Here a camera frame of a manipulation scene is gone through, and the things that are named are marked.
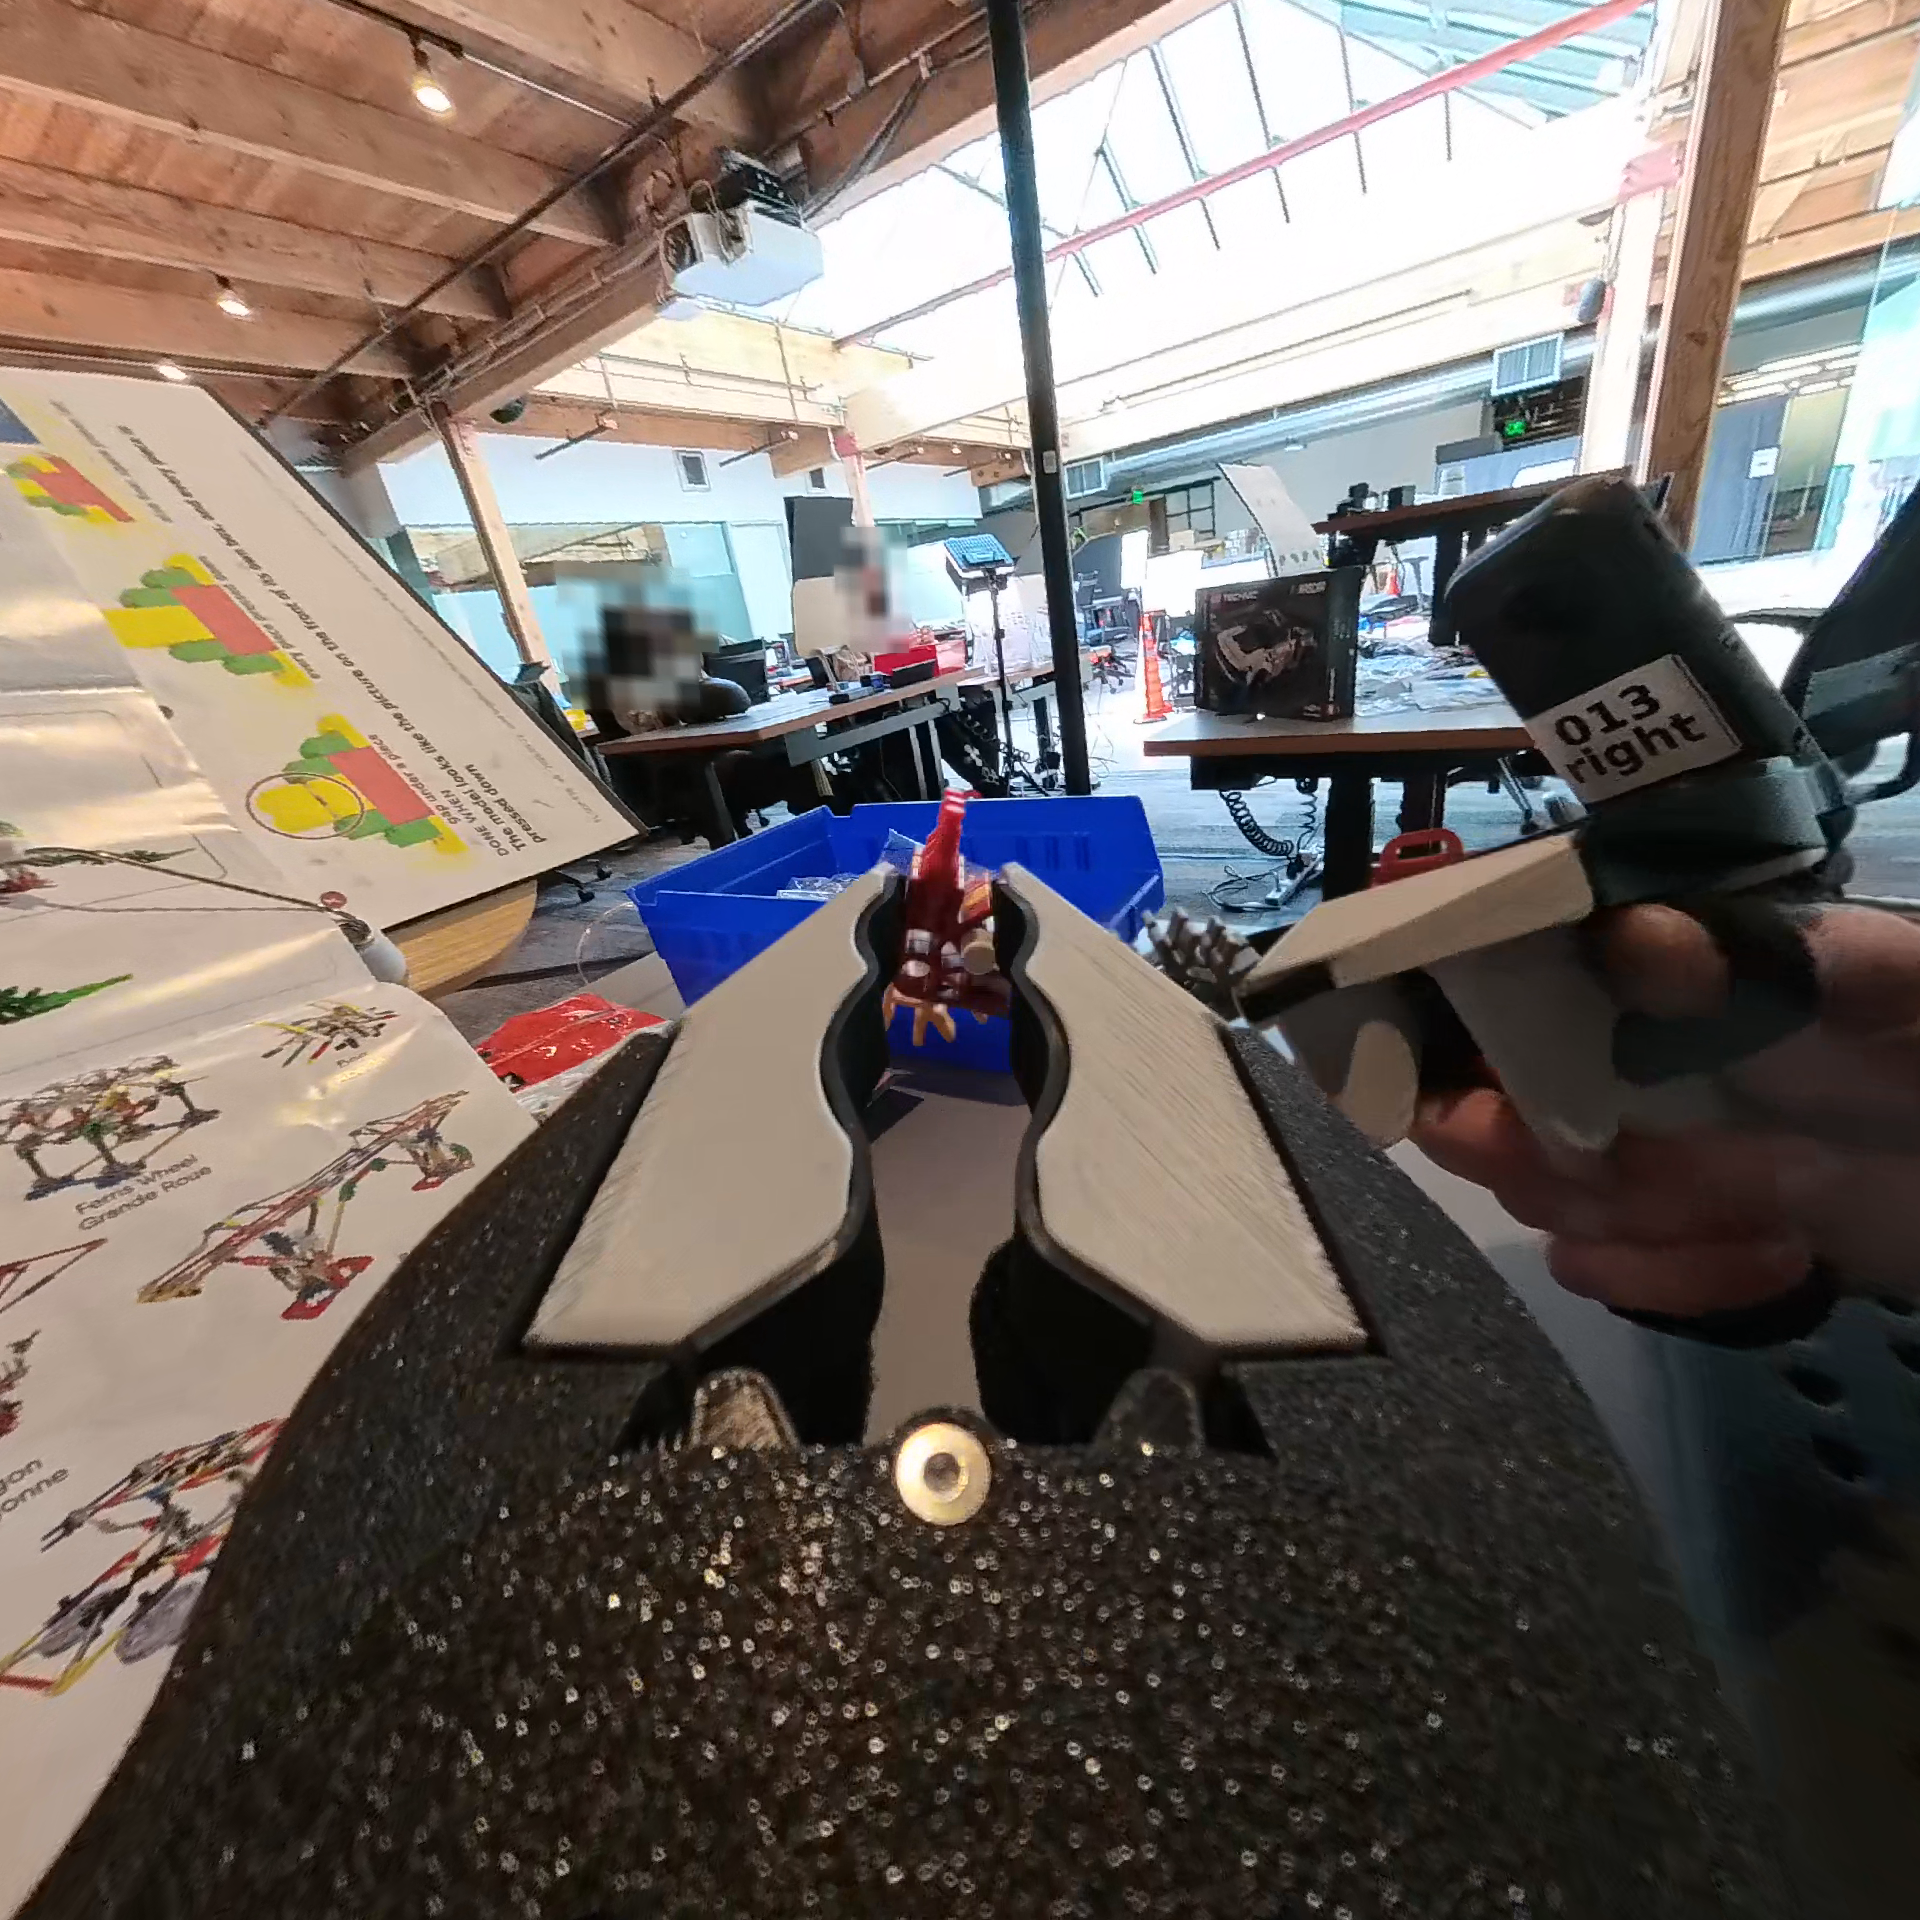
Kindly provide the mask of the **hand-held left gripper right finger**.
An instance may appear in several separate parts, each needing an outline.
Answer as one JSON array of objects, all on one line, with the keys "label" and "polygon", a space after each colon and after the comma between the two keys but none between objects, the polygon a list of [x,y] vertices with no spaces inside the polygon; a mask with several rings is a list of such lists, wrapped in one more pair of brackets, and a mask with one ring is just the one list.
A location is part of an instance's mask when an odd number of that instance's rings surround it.
[{"label": "hand-held left gripper right finger", "polygon": [[1020,863],[996,876],[1020,1241],[1147,1364],[1356,1356],[1368,1332],[1227,1024]]}]

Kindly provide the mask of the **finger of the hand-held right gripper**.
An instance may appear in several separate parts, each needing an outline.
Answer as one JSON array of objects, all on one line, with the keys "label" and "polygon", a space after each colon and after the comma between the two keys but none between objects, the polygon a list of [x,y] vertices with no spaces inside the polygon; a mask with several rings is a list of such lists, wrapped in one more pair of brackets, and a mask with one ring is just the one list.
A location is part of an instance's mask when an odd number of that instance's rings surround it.
[{"label": "finger of the hand-held right gripper", "polygon": [[1571,928],[1594,891],[1571,835],[1329,900],[1238,978],[1235,1006],[1280,1028],[1325,1100],[1375,1147],[1407,1137],[1420,1101],[1426,1016],[1414,988],[1445,965]]}]

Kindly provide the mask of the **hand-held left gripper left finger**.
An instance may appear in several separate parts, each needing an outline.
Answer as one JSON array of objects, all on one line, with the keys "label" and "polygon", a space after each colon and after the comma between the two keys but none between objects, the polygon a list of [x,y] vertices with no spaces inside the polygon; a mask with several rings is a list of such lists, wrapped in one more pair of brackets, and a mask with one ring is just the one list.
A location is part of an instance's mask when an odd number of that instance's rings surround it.
[{"label": "hand-held left gripper left finger", "polygon": [[838,1042],[876,1020],[876,868],[702,995],[528,1326],[550,1355],[700,1355],[819,1279],[873,1203]]}]

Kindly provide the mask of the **blue plastic bin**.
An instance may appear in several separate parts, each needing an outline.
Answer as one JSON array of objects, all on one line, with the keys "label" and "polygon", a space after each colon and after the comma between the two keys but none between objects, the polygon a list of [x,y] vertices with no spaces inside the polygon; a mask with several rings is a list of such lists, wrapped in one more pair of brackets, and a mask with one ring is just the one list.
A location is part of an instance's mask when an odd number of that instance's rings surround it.
[{"label": "blue plastic bin", "polygon": [[[644,880],[630,897],[692,1006],[825,907],[808,894],[814,880],[865,876],[892,862],[896,838],[921,846],[936,824],[936,804],[853,806],[848,815],[812,808]],[[1020,863],[1126,944],[1168,907],[1164,863],[1138,796],[970,796],[957,846],[982,875]]]}]

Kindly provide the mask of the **small red toy assembly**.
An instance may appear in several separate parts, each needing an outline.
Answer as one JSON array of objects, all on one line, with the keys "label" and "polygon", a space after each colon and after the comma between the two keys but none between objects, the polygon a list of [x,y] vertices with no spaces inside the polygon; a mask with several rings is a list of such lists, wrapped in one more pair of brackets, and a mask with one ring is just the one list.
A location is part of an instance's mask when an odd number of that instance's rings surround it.
[{"label": "small red toy assembly", "polygon": [[921,846],[892,835],[886,862],[903,875],[903,931],[882,1016],[906,1043],[957,1043],[1011,1016],[999,966],[996,875],[963,851],[970,792],[943,792]]}]

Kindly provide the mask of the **person's right hand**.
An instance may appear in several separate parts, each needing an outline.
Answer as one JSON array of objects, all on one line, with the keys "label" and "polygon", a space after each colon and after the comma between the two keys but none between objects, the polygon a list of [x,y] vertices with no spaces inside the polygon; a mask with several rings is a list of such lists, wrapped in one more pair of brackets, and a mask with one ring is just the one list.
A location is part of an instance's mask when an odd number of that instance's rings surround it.
[{"label": "person's right hand", "polygon": [[1916,1303],[1916,922],[1803,922],[1818,1022],[1732,1071],[1738,1126],[1555,1164],[1491,1080],[1410,1142],[1539,1232],[1553,1279],[1625,1314],[1767,1307],[1813,1277]]}]

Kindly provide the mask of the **red plastic bag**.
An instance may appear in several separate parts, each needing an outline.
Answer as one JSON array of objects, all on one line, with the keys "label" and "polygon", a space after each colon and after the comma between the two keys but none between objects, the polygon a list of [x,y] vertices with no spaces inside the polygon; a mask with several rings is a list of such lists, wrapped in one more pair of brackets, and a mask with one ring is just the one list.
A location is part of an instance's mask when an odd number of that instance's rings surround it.
[{"label": "red plastic bag", "polygon": [[636,1036],[664,1028],[666,1020],[636,1013],[595,992],[581,992],[518,1013],[473,1043],[489,1074],[514,1094],[554,1087],[594,1067]]}]

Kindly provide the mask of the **wooden desk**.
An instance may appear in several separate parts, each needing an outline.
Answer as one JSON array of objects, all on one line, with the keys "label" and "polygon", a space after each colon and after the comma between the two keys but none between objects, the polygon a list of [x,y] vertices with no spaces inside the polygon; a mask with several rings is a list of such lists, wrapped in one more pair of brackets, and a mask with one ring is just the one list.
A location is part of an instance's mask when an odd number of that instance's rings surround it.
[{"label": "wooden desk", "polygon": [[1185,712],[1141,742],[1143,759],[1188,760],[1198,792],[1248,792],[1259,779],[1329,779],[1320,812],[1325,897],[1368,891],[1375,783],[1402,786],[1398,824],[1440,829],[1460,779],[1546,775],[1517,717],[1500,707],[1353,717],[1337,723]]},{"label": "wooden desk", "polygon": [[938,674],[910,688],[870,690],[838,701],[828,690],[797,690],[710,724],[675,724],[601,746],[615,796],[648,779],[661,804],[648,819],[688,829],[712,851],[743,838],[726,792],[726,763],[753,760],[780,771],[780,783],[807,776],[814,800],[838,808],[828,763],[876,750],[906,739],[906,766],[917,804],[943,796],[943,759],[938,724],[961,708],[968,674]]}]

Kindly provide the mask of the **black toy car box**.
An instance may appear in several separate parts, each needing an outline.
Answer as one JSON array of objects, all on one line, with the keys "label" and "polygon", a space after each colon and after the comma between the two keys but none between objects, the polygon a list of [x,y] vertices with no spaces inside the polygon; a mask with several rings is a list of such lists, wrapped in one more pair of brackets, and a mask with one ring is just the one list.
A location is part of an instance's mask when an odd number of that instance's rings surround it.
[{"label": "black toy car box", "polygon": [[1359,567],[1198,591],[1196,707],[1346,723],[1356,712]]}]

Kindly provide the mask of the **round wooden table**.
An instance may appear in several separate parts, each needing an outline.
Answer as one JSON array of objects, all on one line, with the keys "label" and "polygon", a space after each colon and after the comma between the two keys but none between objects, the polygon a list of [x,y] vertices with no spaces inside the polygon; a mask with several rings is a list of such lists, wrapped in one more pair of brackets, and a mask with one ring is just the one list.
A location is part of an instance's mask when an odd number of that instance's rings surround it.
[{"label": "round wooden table", "polygon": [[538,907],[538,882],[518,880],[388,931],[406,962],[406,985],[425,998],[461,992],[514,955]]}]

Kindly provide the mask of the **wooden support column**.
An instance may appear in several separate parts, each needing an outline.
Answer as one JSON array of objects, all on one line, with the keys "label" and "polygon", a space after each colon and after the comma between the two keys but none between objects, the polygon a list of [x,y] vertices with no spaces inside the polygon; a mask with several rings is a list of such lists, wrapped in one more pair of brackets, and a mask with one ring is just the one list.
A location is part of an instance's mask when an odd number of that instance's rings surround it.
[{"label": "wooden support column", "polygon": [[1785,31],[1789,5],[1706,12],[1640,456],[1643,479],[1667,479],[1664,519],[1683,551],[1698,527]]}]

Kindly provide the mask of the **toy model instruction sheet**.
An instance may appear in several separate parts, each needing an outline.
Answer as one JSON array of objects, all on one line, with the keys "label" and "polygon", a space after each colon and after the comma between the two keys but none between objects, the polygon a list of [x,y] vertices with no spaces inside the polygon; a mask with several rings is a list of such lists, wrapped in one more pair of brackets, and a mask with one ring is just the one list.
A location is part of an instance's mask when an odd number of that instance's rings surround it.
[{"label": "toy model instruction sheet", "polygon": [[5,1080],[5,1914],[146,1720],[324,1361],[533,1131],[399,988]]}]

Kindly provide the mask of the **studio light on stand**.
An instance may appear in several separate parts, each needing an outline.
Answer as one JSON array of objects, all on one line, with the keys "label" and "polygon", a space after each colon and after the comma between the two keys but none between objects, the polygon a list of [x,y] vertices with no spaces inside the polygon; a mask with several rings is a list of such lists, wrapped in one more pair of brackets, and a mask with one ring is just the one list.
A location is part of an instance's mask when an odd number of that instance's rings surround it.
[{"label": "studio light on stand", "polygon": [[996,534],[963,534],[943,543],[943,564],[955,591],[961,591],[968,600],[986,594],[990,602],[990,688],[996,693],[999,779],[1005,796],[1045,796],[1052,792],[1052,775],[1045,760],[1036,760],[1036,753],[1026,753],[1015,742],[1015,701],[1005,666],[1005,620],[999,600],[1015,576],[1015,562]]}]

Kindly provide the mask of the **red ceiling pipe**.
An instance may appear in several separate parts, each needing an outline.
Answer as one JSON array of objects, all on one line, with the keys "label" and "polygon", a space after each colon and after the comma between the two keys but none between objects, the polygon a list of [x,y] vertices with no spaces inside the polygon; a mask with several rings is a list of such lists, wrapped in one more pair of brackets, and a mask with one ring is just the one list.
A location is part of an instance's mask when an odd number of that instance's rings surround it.
[{"label": "red ceiling pipe", "polygon": [[1620,105],[1655,5],[1213,5],[1038,116],[1046,262],[1256,181],[1283,218]]}]

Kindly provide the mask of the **black vertical pole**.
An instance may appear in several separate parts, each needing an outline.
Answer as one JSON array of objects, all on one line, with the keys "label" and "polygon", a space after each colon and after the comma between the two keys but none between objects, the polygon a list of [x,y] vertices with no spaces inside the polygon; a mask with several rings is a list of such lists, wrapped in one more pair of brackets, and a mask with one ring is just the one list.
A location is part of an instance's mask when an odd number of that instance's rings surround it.
[{"label": "black vertical pole", "polygon": [[1042,181],[1027,96],[1027,47],[1020,5],[986,5],[996,80],[996,127],[1005,177],[1005,218],[1011,230],[1015,311],[1026,357],[1027,447],[1036,469],[1036,519],[1045,558],[1046,638],[1055,658],[1055,703],[1071,796],[1092,796],[1085,735],[1083,648],[1071,576],[1071,515],[1063,498],[1063,444],[1058,420],[1055,342],[1046,311],[1046,244],[1042,224]]}]

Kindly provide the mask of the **brick instruction poster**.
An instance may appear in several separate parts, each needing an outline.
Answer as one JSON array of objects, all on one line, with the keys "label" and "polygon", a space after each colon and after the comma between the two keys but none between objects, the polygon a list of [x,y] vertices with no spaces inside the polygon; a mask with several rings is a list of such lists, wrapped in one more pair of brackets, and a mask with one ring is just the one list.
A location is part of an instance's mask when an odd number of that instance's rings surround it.
[{"label": "brick instruction poster", "polygon": [[5,683],[139,683],[282,880],[394,928],[638,835],[557,733],[194,386],[5,374]]}]

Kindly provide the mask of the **white sheet with green drawings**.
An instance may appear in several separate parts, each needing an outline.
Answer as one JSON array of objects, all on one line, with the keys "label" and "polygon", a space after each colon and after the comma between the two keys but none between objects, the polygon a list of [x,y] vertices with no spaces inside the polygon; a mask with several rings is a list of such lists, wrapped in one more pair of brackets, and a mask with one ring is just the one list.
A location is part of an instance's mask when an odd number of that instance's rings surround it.
[{"label": "white sheet with green drawings", "polygon": [[242,835],[39,522],[5,487],[5,1067],[406,983]]}]

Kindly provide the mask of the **white ceiling projector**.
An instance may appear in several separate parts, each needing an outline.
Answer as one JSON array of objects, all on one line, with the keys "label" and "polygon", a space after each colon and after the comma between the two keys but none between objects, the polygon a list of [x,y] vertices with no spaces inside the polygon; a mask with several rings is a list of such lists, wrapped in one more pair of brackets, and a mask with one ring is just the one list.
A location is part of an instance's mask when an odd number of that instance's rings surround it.
[{"label": "white ceiling projector", "polygon": [[825,276],[825,244],[757,204],[690,209],[661,232],[661,269],[678,300],[768,305]]}]

